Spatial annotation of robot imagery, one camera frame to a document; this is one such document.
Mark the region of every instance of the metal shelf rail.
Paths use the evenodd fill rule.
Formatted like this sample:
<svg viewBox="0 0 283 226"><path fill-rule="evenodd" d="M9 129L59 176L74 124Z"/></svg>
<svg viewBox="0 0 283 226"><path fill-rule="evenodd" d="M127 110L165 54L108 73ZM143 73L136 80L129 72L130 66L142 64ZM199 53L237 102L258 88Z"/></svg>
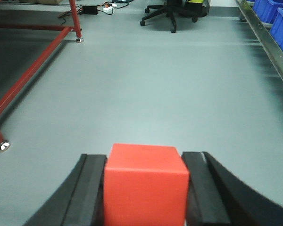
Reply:
<svg viewBox="0 0 283 226"><path fill-rule="evenodd" d="M264 24L260 21L247 1L235 1L237 2L240 11L249 23L258 40L261 42L263 49L283 80L283 51L275 42L274 38L268 32Z"/></svg>
<svg viewBox="0 0 283 226"><path fill-rule="evenodd" d="M59 35L51 42L51 44L41 53L41 55L33 62L33 64L22 74L18 81L7 91L7 93L0 100L0 114L21 91L23 86L32 78L36 71L56 49L60 42L66 35L74 31L76 33L76 42L83 42L79 18L76 12L75 0L69 0L73 26L58 26L58 25L26 25L26 24L0 24L0 28L11 29L31 29L31 30L47 30L47 31L60 31ZM6 151L10 146L10 142L4 138L0 131L0 151Z"/></svg>

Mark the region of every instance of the cable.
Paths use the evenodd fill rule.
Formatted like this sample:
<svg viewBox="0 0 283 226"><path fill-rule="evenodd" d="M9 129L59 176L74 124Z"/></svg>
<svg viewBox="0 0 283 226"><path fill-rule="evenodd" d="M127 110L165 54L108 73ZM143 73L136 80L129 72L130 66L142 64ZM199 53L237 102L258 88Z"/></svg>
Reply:
<svg viewBox="0 0 283 226"><path fill-rule="evenodd" d="M83 6L82 6L82 5L78 5L78 6L76 6L75 8L76 8L76 13L77 13L78 15L80 15L81 12L82 12L82 10L83 10ZM72 16L71 10L70 10L70 11L66 11L66 12L61 13L60 15L58 15L58 18L59 18L59 19L62 18L62 19L64 20L64 22L61 23L60 26L62 26L63 24L66 23L66 19L65 19L66 16Z"/></svg>

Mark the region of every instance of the red table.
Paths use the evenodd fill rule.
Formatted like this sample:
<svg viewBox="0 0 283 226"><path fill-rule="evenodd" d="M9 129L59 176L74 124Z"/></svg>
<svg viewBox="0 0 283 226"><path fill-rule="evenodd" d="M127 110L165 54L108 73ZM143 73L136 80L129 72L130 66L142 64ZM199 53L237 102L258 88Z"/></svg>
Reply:
<svg viewBox="0 0 283 226"><path fill-rule="evenodd" d="M66 37L66 35L74 31L76 33L76 42L83 42L81 27L79 18L76 12L75 0L69 0L73 26L58 26L58 25L25 25L25 24L0 24L0 28L11 28L11 29L31 29L31 30L47 30L47 31L60 31L59 35L51 42L51 44L41 53L41 55L33 62L33 64L23 73L23 75L18 79L18 81L7 91L7 93L0 100L0 114L9 105L9 103L14 99L14 97L20 92L23 86L31 79L31 77L36 73L40 66L46 61L46 59L51 55L55 48L60 44L60 42ZM8 140L4 138L0 132L0 151L6 151L10 146Z"/></svg>

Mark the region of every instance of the red metal frame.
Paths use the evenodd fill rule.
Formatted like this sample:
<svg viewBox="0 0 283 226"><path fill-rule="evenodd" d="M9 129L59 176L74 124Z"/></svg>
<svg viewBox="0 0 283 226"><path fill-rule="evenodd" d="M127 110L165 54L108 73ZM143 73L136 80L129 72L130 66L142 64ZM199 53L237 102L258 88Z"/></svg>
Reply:
<svg viewBox="0 0 283 226"><path fill-rule="evenodd" d="M16 25L16 24L0 24L0 28L14 28L14 29L32 29L32 30L50 30L61 31L59 35L52 41L52 43L41 53L38 59L24 72L18 81L7 91L7 93L0 100L0 114L10 104L14 97L20 92L23 86L31 79L51 53L56 49L60 42L70 32L76 32L77 38L82 37L79 18L76 12L75 0L69 0L74 26L54 26L54 25ZM0 143L4 141L4 136L0 132Z"/></svg>

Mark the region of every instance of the office chair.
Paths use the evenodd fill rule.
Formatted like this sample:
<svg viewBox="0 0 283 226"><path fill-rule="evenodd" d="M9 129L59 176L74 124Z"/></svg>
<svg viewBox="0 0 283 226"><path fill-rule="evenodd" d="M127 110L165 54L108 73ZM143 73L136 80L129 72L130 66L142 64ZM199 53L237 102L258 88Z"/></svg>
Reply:
<svg viewBox="0 0 283 226"><path fill-rule="evenodd" d="M174 14L173 14L174 12L179 13L182 16L192 17L192 21L194 23L197 22L197 20L198 20L197 13L186 10L182 6L179 6L178 1L176 1L176 0L166 0L165 5L150 5L150 6L147 6L147 8L145 8L145 13L149 13L150 8L157 9L157 10L154 11L153 13L143 17L142 20L141 20L141 23L140 23L141 26L146 25L145 20L150 19L150 18L155 17L155 16L158 16L158 15L163 14L163 13L166 13L166 16L171 19L171 22L172 22L172 25L173 25L173 27L171 27L171 33L175 33L176 28L177 28L175 17L174 17Z"/></svg>

